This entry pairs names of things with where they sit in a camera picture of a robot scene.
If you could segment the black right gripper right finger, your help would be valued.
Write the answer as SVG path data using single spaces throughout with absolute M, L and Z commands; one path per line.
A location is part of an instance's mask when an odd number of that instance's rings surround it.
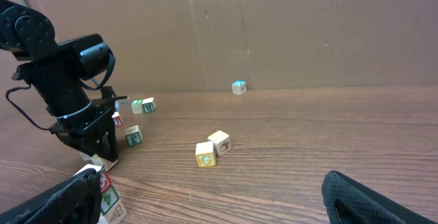
M 436 224 L 338 171 L 322 182 L 331 224 Z

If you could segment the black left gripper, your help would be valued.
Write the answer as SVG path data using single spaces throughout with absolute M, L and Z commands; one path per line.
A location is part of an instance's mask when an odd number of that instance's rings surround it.
M 113 162 L 118 159 L 114 104 L 125 98 L 93 99 L 84 110 L 58 119 L 49 131 L 73 149 Z

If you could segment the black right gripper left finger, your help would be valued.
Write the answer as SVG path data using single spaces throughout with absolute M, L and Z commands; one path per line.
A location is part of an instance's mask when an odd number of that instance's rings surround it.
M 1 214 L 7 224 L 91 224 L 101 214 L 102 170 L 86 169 Z

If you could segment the red number three block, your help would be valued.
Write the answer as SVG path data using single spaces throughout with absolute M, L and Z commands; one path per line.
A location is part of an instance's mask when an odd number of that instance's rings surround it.
M 112 119 L 113 119 L 115 127 L 123 126 L 123 120 L 122 120 L 119 112 L 114 112 L 113 115 L 112 115 Z

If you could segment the yellow block letter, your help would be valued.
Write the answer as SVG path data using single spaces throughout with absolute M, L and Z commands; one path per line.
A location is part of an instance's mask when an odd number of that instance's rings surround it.
M 114 160 L 113 162 L 106 160 L 104 158 L 100 158 L 97 154 L 93 155 L 91 158 L 93 165 L 102 166 L 106 171 L 111 170 L 114 166 L 118 164 L 118 160 Z

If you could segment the red letter wooden block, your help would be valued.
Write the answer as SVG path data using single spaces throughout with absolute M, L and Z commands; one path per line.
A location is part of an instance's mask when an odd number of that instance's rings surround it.
M 75 174 L 78 175 L 79 173 L 81 173 L 87 169 L 94 169 L 97 173 L 100 173 L 100 175 L 101 175 L 100 187 L 101 187 L 102 193 L 105 193 L 112 186 L 112 181 L 111 181 L 109 175 L 107 174 L 106 168 L 104 166 L 87 164 L 84 167 L 82 167 L 79 171 L 77 171 Z

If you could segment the letter B wooden block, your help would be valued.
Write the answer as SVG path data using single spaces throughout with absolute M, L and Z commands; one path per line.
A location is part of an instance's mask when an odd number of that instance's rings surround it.
M 110 186 L 103 193 L 98 224 L 119 224 L 126 215 L 127 211 L 118 193 L 113 186 Z

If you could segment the letter A wooden block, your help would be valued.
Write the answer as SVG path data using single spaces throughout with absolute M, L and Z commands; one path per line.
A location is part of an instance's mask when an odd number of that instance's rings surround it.
M 133 147 L 142 143 L 143 139 L 140 127 L 138 125 L 135 125 L 133 127 L 127 128 L 125 130 L 125 139 L 129 147 Z

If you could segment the number five green block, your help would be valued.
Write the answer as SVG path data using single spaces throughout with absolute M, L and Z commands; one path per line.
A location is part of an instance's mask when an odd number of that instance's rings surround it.
M 142 100 L 142 109 L 144 113 L 154 112 L 157 106 L 153 97 Z

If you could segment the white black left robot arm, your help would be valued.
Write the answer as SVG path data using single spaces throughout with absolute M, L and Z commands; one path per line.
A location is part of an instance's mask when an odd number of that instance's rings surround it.
M 21 62 L 12 79 L 34 87 L 55 117 L 48 132 L 89 156 L 117 160 L 112 116 L 119 98 L 106 85 L 116 58 L 100 35 L 58 43 L 45 15 L 1 0 L 1 49 Z

